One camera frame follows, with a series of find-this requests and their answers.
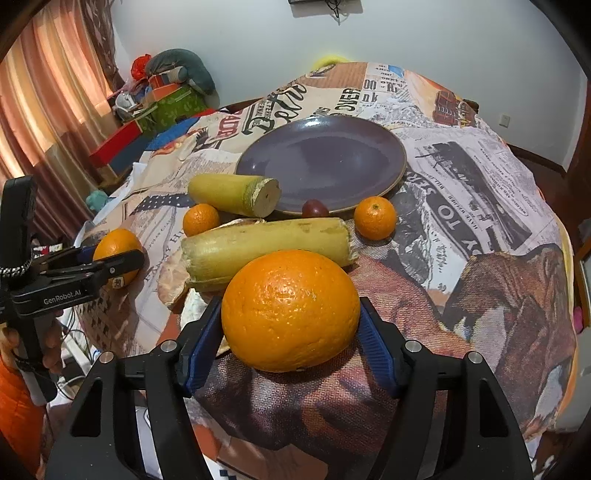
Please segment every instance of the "curtain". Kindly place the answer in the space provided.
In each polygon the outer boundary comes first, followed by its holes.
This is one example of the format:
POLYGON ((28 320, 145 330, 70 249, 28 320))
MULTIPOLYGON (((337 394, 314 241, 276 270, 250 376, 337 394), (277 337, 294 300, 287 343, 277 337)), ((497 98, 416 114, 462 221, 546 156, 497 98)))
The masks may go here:
POLYGON ((125 82, 115 64, 115 33, 111 7, 115 0, 82 0, 82 15, 100 66, 111 90, 119 90, 125 82))
POLYGON ((0 64, 0 184, 35 176, 45 240, 73 238, 90 218, 85 198, 104 178, 89 155, 117 128, 111 93, 80 0, 52 0, 0 64))

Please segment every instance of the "yellow object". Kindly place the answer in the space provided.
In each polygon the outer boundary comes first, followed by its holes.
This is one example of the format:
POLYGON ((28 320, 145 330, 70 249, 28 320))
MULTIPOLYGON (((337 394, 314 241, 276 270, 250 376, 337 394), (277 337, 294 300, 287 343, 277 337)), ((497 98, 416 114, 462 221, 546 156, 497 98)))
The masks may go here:
POLYGON ((182 242, 183 262, 197 291, 221 290, 255 258, 278 250, 302 249, 351 265, 358 255, 340 218, 305 218, 217 228, 182 242))
POLYGON ((276 179, 257 175, 200 173, 189 182, 189 196, 224 212, 264 218, 275 209, 281 190, 276 179))
POLYGON ((349 63, 350 60, 347 60, 344 57, 339 57, 338 55, 327 55, 322 57, 320 60, 314 63, 312 70, 320 70, 322 67, 327 67, 328 65, 335 65, 337 63, 349 63))
POLYGON ((332 260, 303 250, 259 257, 232 279, 222 327, 234 355, 267 372, 330 360, 353 340, 359 295, 332 260))
POLYGON ((187 236, 198 235, 220 226, 217 210, 207 203, 199 203, 187 210, 183 217, 183 231, 187 236))
MULTIPOLYGON (((142 244, 138 238, 129 230, 125 228, 116 228, 107 233, 99 244, 96 246, 95 253, 92 260, 102 260, 103 258, 112 257, 113 255, 129 252, 130 250, 143 250, 142 244)), ((131 281, 138 274, 139 270, 128 272, 121 277, 111 278, 109 285, 113 288, 122 288, 131 283, 131 281)))
POLYGON ((396 228, 398 214, 393 205, 383 197, 362 200, 353 215, 355 228, 369 240, 383 240, 396 228))

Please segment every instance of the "tablecloth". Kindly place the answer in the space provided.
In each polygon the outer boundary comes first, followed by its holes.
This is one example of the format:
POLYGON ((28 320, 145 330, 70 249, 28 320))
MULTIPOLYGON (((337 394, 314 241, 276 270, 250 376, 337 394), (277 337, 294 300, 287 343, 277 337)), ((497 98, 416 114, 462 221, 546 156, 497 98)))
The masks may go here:
MULTIPOLYGON (((134 191, 84 240, 96 243, 124 226, 146 248, 147 265, 129 289, 104 288, 77 308, 86 333, 120 356, 175 338, 179 311, 159 301, 158 276, 183 238, 191 177, 233 173, 240 154, 268 131, 337 114, 383 125, 408 157, 404 180, 388 195, 399 214, 394 236, 355 236, 361 256, 349 274, 359 294, 435 353, 481 352, 524 438, 535 439, 574 384, 570 241, 531 172, 466 102, 387 64, 316 70, 240 112, 200 119, 150 154, 134 191)), ((351 215, 344 219, 354 229, 351 215)), ((422 476, 437 459, 444 399, 438 395, 422 476)), ((354 343, 323 365, 290 374, 254 371, 229 353, 187 408, 220 478, 364 479, 396 403, 375 384, 354 343)))

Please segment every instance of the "plate rim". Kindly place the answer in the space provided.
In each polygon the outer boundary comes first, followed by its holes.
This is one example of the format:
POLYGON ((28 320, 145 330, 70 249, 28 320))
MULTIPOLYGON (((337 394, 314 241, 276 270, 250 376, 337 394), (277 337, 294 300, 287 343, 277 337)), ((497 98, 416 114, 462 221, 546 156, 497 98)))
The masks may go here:
MULTIPOLYGON (((387 189, 385 189, 382 193, 375 195, 376 197, 383 197, 384 195, 386 195, 390 190, 392 190, 396 185, 398 185, 398 183, 400 182, 400 180, 402 179, 402 177, 404 176, 404 174, 406 173, 406 169, 408 166, 408 157, 407 157, 407 152, 406 152, 406 147, 404 146, 404 144, 402 143, 402 141, 392 133, 391 130, 388 130, 386 127, 384 127, 383 125, 380 125, 379 123, 373 122, 371 120, 368 120, 366 118, 361 118, 358 116, 352 116, 352 115, 346 115, 344 113, 336 113, 334 115, 328 115, 328 116, 343 116, 346 118, 355 118, 357 120, 361 120, 364 122, 369 122, 370 124, 374 124, 377 125, 378 127, 380 127, 383 130, 386 130, 386 132, 388 132, 390 135, 392 135, 392 137, 394 137, 394 139, 400 144, 400 146, 402 147, 402 153, 403 153, 403 163, 402 163, 402 169, 400 171, 400 175, 398 175, 398 177, 394 180, 394 182, 392 182, 391 185, 388 186, 387 189)), ((238 169, 238 165, 240 164, 240 161, 242 160, 242 156, 248 151, 249 148, 251 148, 254 144, 256 144, 258 141, 260 141, 261 139, 263 139, 264 137, 266 137, 268 134, 277 131, 281 128, 287 127, 288 125, 294 124, 296 122, 302 122, 304 120, 308 120, 310 118, 318 118, 318 115, 309 115, 307 117, 304 118, 300 118, 298 120, 296 120, 295 122, 289 122, 285 125, 280 125, 277 128, 274 128, 273 130, 270 130, 264 134, 262 134, 259 138, 257 138, 253 143, 251 143, 250 145, 248 145, 248 147, 246 148, 246 150, 244 152, 242 152, 240 154, 240 157, 238 158, 236 165, 234 166, 234 175, 240 175, 239 173, 236 173, 236 170, 238 169)), ((357 208, 357 206, 359 205, 359 203, 356 203, 355 205, 352 206, 348 206, 348 207, 344 207, 344 208, 340 208, 340 209, 336 209, 336 210, 329 210, 329 215, 333 215, 335 213, 343 213, 343 212, 348 212, 350 210, 353 210, 355 208, 357 208)), ((302 212, 292 212, 290 210, 278 210, 278 209, 274 209, 274 212, 279 212, 279 213, 283 213, 284 215, 291 215, 291 216, 302 216, 302 212)))

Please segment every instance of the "ceramic plate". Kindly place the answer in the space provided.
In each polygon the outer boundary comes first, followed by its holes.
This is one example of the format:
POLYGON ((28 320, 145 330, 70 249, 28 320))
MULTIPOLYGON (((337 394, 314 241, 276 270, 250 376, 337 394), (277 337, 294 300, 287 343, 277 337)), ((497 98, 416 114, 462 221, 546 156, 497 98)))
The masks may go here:
POLYGON ((236 173, 279 180, 276 210, 300 215, 317 199, 331 213, 383 195, 402 178, 406 152, 384 127, 352 116, 298 120, 265 134, 240 157, 236 173))

